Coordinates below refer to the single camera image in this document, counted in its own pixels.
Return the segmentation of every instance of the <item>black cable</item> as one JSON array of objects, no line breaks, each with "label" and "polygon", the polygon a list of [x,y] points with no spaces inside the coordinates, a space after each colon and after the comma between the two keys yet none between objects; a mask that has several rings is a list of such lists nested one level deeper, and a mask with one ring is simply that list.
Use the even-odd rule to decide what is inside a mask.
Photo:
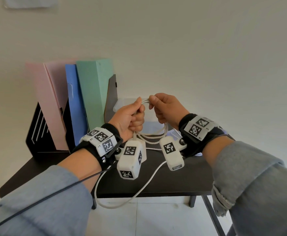
[{"label": "black cable", "polygon": [[77,181],[77,182],[75,182],[75,183],[73,183],[73,184],[71,184],[71,185],[69,185],[69,186],[66,186],[65,188],[62,188],[62,189],[60,189],[60,190],[58,190],[58,191],[56,191],[56,192],[54,192],[54,193],[52,193],[52,194],[50,194],[50,195],[47,195],[46,197],[40,199],[39,201],[37,201],[37,202],[35,202],[35,203],[33,203],[33,204],[31,204],[31,205],[25,207],[24,209],[18,211],[17,213],[15,213],[15,214],[11,215],[10,217],[6,218],[5,220],[1,221],[1,222],[0,222],[0,226],[3,225],[4,223],[8,222],[8,221],[11,220],[12,218],[14,218],[14,217],[16,217],[16,216],[22,214],[23,212],[27,211],[28,209],[31,209],[32,207],[38,205],[39,203],[42,203],[43,201],[45,201],[45,200],[47,200],[47,199],[49,199],[49,198],[51,198],[51,197],[53,197],[53,196],[55,196],[55,195],[57,195],[57,194],[63,192],[63,191],[65,191],[65,190],[68,190],[69,188],[71,188],[71,187],[73,187],[73,186],[75,186],[75,185],[78,185],[78,184],[81,183],[81,182],[84,182],[84,181],[86,181],[86,180],[88,180],[88,179],[90,179],[90,178],[92,178],[92,177],[94,177],[94,176],[96,176],[96,175],[102,174],[103,172],[106,172],[106,171],[111,170],[111,169],[114,169],[114,167],[111,167],[111,168],[106,169],[106,170],[102,170],[102,171],[100,171],[100,172],[98,172],[98,173],[96,173],[96,174],[94,174],[94,175],[88,176],[88,177],[86,177],[86,178],[84,178],[84,179],[82,179],[82,180],[80,180],[80,181]]}]

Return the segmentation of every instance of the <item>black table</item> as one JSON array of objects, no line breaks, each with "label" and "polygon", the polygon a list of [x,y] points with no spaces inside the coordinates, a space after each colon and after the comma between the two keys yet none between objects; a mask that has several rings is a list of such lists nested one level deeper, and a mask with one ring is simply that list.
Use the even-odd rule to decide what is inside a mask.
[{"label": "black table", "polygon": [[[51,165],[58,164],[67,156],[69,156],[67,152],[45,153],[39,160],[31,158],[0,188],[0,197],[28,182]],[[132,197],[164,160],[161,151],[147,150],[147,160],[142,163],[139,177],[133,181],[122,179],[116,169],[106,172],[98,185],[98,198]],[[164,164],[138,197],[190,196],[189,206],[194,207],[196,196],[202,196],[218,235],[224,236],[224,231],[207,197],[211,195],[212,183],[212,170],[208,163],[201,156],[193,156],[185,159],[185,166],[176,171],[170,171]],[[93,201],[92,208],[95,209],[95,199]]]}]

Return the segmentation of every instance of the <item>hand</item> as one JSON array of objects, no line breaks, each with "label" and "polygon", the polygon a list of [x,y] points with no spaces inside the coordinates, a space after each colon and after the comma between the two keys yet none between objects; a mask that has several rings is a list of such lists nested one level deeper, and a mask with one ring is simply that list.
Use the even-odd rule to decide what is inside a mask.
[{"label": "hand", "polygon": [[189,111],[172,95],[157,93],[150,95],[149,101],[149,109],[154,107],[159,123],[168,122],[176,130],[178,130],[181,119],[189,114]]},{"label": "hand", "polygon": [[132,138],[133,131],[141,131],[143,128],[145,107],[141,102],[139,97],[134,103],[121,107],[109,121],[117,128],[124,142]]}]

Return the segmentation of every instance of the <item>paper on wall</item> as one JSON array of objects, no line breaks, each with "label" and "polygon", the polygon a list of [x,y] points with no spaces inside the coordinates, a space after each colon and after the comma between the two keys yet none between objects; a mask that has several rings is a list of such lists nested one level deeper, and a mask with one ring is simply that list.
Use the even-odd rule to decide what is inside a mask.
[{"label": "paper on wall", "polygon": [[6,8],[38,8],[51,7],[58,3],[58,0],[4,0]]}]

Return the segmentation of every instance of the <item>white wall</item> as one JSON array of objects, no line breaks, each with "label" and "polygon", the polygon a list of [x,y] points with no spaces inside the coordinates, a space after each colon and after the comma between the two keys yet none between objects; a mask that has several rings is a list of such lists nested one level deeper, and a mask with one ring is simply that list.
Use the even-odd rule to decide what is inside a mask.
[{"label": "white wall", "polygon": [[176,95],[287,165],[287,0],[0,0],[0,186],[30,157],[25,61],[109,57],[119,97]]}]

